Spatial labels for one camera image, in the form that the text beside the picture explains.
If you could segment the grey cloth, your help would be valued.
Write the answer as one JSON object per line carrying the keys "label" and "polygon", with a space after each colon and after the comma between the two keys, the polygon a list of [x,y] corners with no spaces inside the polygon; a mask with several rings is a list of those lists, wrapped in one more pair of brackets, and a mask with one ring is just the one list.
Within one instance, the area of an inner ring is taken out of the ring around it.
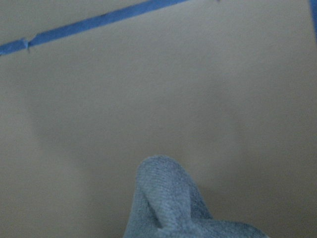
{"label": "grey cloth", "polygon": [[261,230],[212,217],[190,175],[158,155],[138,167],[125,238],[265,238]]}

